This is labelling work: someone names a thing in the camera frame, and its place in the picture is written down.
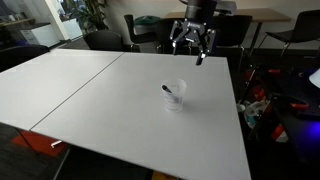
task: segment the black chair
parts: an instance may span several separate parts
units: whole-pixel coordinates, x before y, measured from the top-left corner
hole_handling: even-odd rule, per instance
[[[216,45],[218,47],[238,46],[238,48],[241,49],[237,72],[240,71],[245,52],[245,49],[241,44],[246,36],[251,21],[252,16],[235,15],[213,17],[212,29],[218,30]]]
[[[121,35],[110,30],[89,33],[84,40],[91,50],[124,51]]]
[[[5,26],[0,27],[0,42],[5,47],[11,47],[15,44],[15,40],[12,37],[10,30],[8,30]]]
[[[304,11],[299,13],[293,30],[283,32],[266,32],[259,47],[262,45],[267,36],[276,38],[285,43],[281,56],[287,50],[291,43],[307,42],[320,38],[320,10]]]
[[[127,14],[124,16],[124,19],[126,20],[126,23],[128,26],[130,39],[134,43],[131,45],[131,52],[133,50],[134,45],[138,45],[140,43],[153,42],[157,40],[157,36],[155,32],[148,32],[148,33],[139,34],[139,35],[136,35],[134,33],[133,15]]]
[[[162,52],[164,52],[165,46],[172,47],[172,40],[170,39],[170,34],[172,30],[172,26],[175,20],[183,21],[183,19],[175,19],[175,18],[166,18],[161,19],[157,22],[156,25],[156,35],[157,35],[157,41],[159,42],[159,46],[157,46],[157,53],[159,53],[159,49],[162,48]],[[177,37],[178,34],[181,32],[176,31],[174,34],[174,37]]]
[[[0,51],[0,72],[24,63],[37,56],[50,52],[47,46],[27,45],[16,46]]]

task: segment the floor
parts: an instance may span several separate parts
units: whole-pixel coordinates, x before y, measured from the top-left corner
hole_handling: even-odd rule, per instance
[[[60,48],[89,49],[82,38]],[[235,96],[243,91],[244,82],[237,74],[238,64],[233,56],[235,52],[221,51],[228,58]],[[240,114],[243,136],[247,137],[250,129]],[[11,143],[17,136],[16,131],[0,124],[0,180],[20,179],[53,179],[55,171],[63,159],[63,154],[52,158],[42,154],[34,154],[29,148]],[[288,143],[263,142],[245,139],[248,162],[254,180],[302,180],[299,163],[293,149]],[[57,179],[119,179],[147,180],[151,179],[152,171],[92,151],[72,147],[71,153]]]

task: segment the cup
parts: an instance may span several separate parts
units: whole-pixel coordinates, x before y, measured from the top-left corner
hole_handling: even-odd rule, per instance
[[[187,84],[181,79],[165,80],[161,84],[164,104],[171,111],[180,111],[183,106],[183,94]]]

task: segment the chair leg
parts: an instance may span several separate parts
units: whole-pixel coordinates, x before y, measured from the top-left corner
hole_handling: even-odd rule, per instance
[[[266,40],[267,36],[268,36],[268,34],[266,34],[266,35],[264,36],[263,40],[261,41],[261,43],[260,43],[259,46],[258,46],[258,49],[260,48],[260,46],[262,45],[262,43],[264,42],[264,40]]]
[[[284,52],[288,49],[289,46],[290,46],[290,43],[286,43],[286,44],[283,46],[283,49],[282,49],[282,52],[281,52],[280,57],[283,56]]]
[[[316,58],[317,58],[317,57],[320,58],[320,46],[319,46],[318,51],[317,51],[317,53],[316,53]]]
[[[63,157],[63,159],[62,159],[62,161],[61,161],[61,163],[60,163],[60,165],[59,165],[59,167],[58,167],[58,170],[56,171],[56,173],[55,173],[55,175],[54,175],[54,177],[53,177],[53,180],[56,180],[56,179],[58,178],[58,176],[59,176],[59,174],[60,174],[60,172],[61,172],[61,169],[62,169],[65,161],[67,160],[69,154],[70,154],[70,148],[68,148],[66,154],[64,155],[64,157]]]
[[[189,48],[189,55],[191,56],[191,54],[192,54],[192,42],[189,43],[188,48]]]
[[[157,53],[158,53],[158,54],[160,54],[160,53],[159,53],[159,48],[161,48],[161,45],[157,46]]]
[[[241,55],[240,55],[240,60],[239,60],[239,66],[238,66],[238,69],[237,69],[237,75],[239,75],[240,73],[240,68],[241,68],[241,64],[242,64],[242,59],[243,59],[243,54],[244,54],[244,47],[242,45],[239,45],[239,48],[241,48]]]
[[[29,141],[21,134],[21,132],[16,128],[14,128],[14,130],[19,134],[19,136],[23,139],[23,141],[27,144],[27,146],[30,147],[30,149],[33,151],[33,153],[35,153],[37,155],[38,153],[36,152],[36,150],[33,149],[31,144],[29,143]]]
[[[242,97],[240,99],[240,102],[239,102],[240,104],[244,103],[244,101],[246,100],[250,90],[252,89],[252,87],[254,87],[256,85],[254,79],[256,77],[256,71],[258,69],[259,69],[259,67],[257,67],[257,66],[253,67],[253,71],[251,73],[251,76],[250,76],[249,80],[246,82],[246,89],[245,89],[245,91],[244,91],[244,93],[243,93],[243,95],[242,95]]]

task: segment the table leg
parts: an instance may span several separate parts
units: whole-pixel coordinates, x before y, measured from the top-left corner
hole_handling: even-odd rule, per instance
[[[263,125],[263,123],[266,121],[266,112],[269,111],[270,109],[270,105],[271,105],[271,101],[269,100],[267,102],[267,106],[264,109],[264,111],[260,114],[259,119],[256,122],[256,125],[254,126],[254,128],[251,130],[251,132],[248,135],[248,140],[253,140],[254,138],[256,138],[257,133],[259,131],[259,129],[261,128],[261,126]]]
[[[239,104],[243,104],[243,103],[244,103],[244,101],[245,101],[246,98],[248,97],[248,94],[249,94],[250,90],[251,90],[255,85],[257,85],[257,82],[255,81],[257,69],[258,69],[257,66],[254,66],[254,67],[253,67],[253,71],[252,71],[252,73],[251,73],[251,76],[250,76],[249,80],[246,82],[246,89],[245,89],[245,91],[244,91],[243,96],[242,96],[241,99],[240,99]]]
[[[257,25],[256,31],[254,33],[251,45],[250,45],[249,57],[253,53],[253,49],[254,49],[254,46],[256,45],[256,42],[257,42],[257,39],[258,39],[258,36],[259,36],[259,33],[260,33],[261,26],[262,26],[262,22],[259,22],[258,25]]]
[[[318,48],[318,51],[317,51],[317,54],[316,54],[316,58],[319,58],[320,59],[320,46]]]
[[[58,167],[58,170],[56,171],[56,173],[55,173],[55,175],[53,177],[53,180],[56,180],[58,178],[59,173],[60,173],[60,171],[61,171],[61,169],[62,169],[62,167],[63,167],[63,165],[64,165],[64,163],[65,163],[65,161],[67,159],[67,157],[69,156],[69,153],[70,153],[70,147],[68,148],[66,154],[64,155],[64,157],[63,157],[63,159],[62,159],[62,161],[61,161],[61,163],[60,163],[60,165]]]
[[[17,128],[13,128],[13,129],[19,134],[19,136],[23,139],[23,141],[27,144],[27,146],[34,152],[34,154],[37,155],[38,153],[36,152],[36,150],[33,149],[29,141],[22,135],[22,133]]]

